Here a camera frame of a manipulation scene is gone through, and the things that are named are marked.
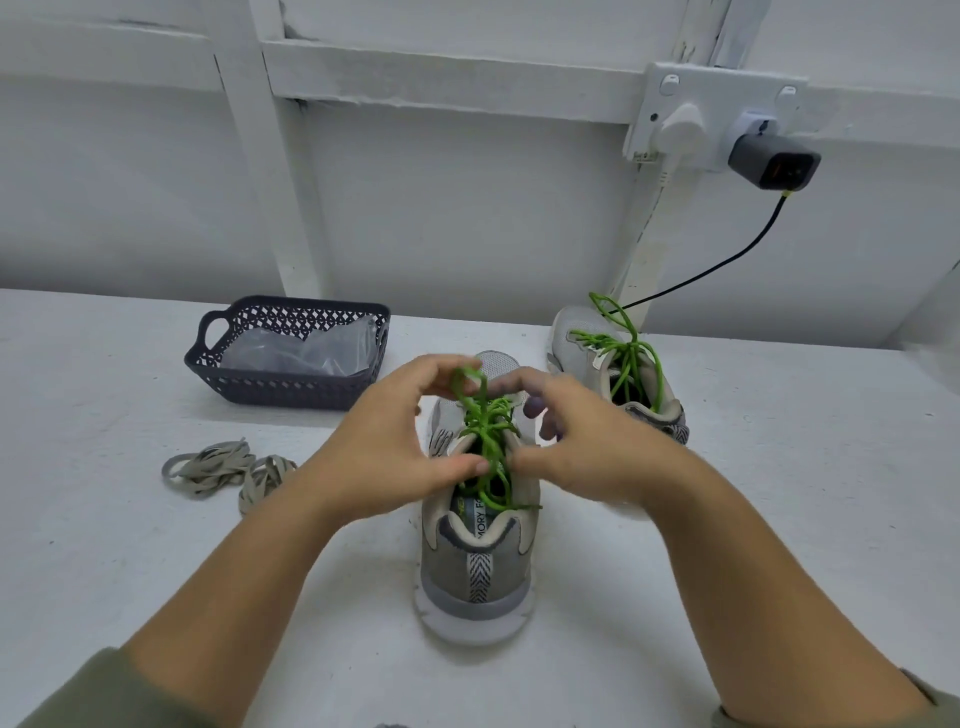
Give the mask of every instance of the white wall panel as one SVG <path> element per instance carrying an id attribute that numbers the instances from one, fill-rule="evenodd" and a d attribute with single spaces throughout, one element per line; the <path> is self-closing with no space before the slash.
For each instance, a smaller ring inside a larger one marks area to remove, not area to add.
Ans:
<path id="1" fill-rule="evenodd" d="M 960 257 L 960 153 L 821 142 L 810 186 L 740 260 L 651 305 L 653 331 L 878 346 Z M 777 194 L 701 180 L 660 288 L 744 248 Z"/>
<path id="2" fill-rule="evenodd" d="M 347 48 L 642 70 L 669 58 L 686 0 L 283 0 L 287 37 Z"/>
<path id="3" fill-rule="evenodd" d="M 958 95 L 958 36 L 957 0 L 774 0 L 747 67 Z"/>
<path id="4" fill-rule="evenodd" d="M 311 105 L 338 290 L 396 313 L 549 323 L 610 274 L 621 127 Z"/>
<path id="5" fill-rule="evenodd" d="M 201 31 L 204 28 L 200 0 L 4 0 L 0 18 L 4 16 L 165 30 Z"/>
<path id="6" fill-rule="evenodd" d="M 222 94 L 2 80 L 0 170 L 0 286 L 282 290 Z"/>

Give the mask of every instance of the hand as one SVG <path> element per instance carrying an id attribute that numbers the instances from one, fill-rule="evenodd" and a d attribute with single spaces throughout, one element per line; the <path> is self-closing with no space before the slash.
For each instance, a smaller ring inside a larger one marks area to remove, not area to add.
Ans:
<path id="1" fill-rule="evenodd" d="M 530 367 L 490 383 L 491 397 L 525 391 L 530 418 L 544 409 L 540 437 L 556 445 L 523 448 L 510 460 L 512 472 L 541 477 L 577 496 L 645 506 L 651 489 L 668 483 L 686 450 L 646 423 L 601 399 L 569 375 L 551 376 Z"/>
<path id="2" fill-rule="evenodd" d="M 487 471 L 480 455 L 428 458 L 415 419 L 423 395 L 454 399 L 458 367 L 480 368 L 457 355 L 420 356 L 371 386 L 324 445 L 297 471 L 343 523 L 376 516 Z M 469 380 L 464 389 L 475 386 Z"/>

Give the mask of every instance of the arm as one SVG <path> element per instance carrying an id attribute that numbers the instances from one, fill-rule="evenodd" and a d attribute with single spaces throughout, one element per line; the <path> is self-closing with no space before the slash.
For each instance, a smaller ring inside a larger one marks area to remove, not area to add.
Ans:
<path id="1" fill-rule="evenodd" d="M 512 469 L 647 510 L 728 714 L 800 728 L 879 724 L 929 709 L 710 465 L 572 378 L 524 369 L 492 384 L 497 395 L 519 389 L 534 395 L 528 416 L 549 407 L 541 434 L 564 437 L 518 452 Z"/>
<path id="2" fill-rule="evenodd" d="M 239 726 L 333 534 L 487 467 L 478 455 L 428 460 L 420 451 L 420 396 L 452 397 L 458 366 L 479 362 L 424 356 L 367 390 L 324 446 L 133 635 L 124 649 L 137 669 L 220 728 Z"/>

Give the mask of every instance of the plastic bag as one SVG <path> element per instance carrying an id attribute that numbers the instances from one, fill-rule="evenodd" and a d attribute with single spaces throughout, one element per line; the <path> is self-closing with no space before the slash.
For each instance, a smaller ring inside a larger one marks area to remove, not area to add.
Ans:
<path id="1" fill-rule="evenodd" d="M 317 329 L 305 341 L 252 328 L 227 347 L 220 366 L 278 374 L 350 376 L 372 366 L 376 353 L 376 320 L 361 316 L 351 324 Z"/>

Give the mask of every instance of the table surface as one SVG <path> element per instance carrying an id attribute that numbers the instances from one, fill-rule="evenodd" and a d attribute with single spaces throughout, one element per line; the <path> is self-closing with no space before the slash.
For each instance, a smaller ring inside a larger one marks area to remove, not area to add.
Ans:
<path id="1" fill-rule="evenodd" d="M 0 291 L 0 724 L 122 643 L 237 523 L 234 492 L 171 492 L 164 460 L 246 437 L 302 461 L 338 423 L 232 405 L 183 366 L 213 307 Z M 483 349 L 542 366 L 547 331 L 396 316 L 383 373 Z M 895 662 L 960 690 L 960 400 L 900 352 L 650 340 L 690 446 Z M 651 523 L 546 485 L 536 611 L 483 649 L 418 622 L 419 527 L 409 506 L 334 538 L 247 725 L 707 725 L 716 693 Z"/>

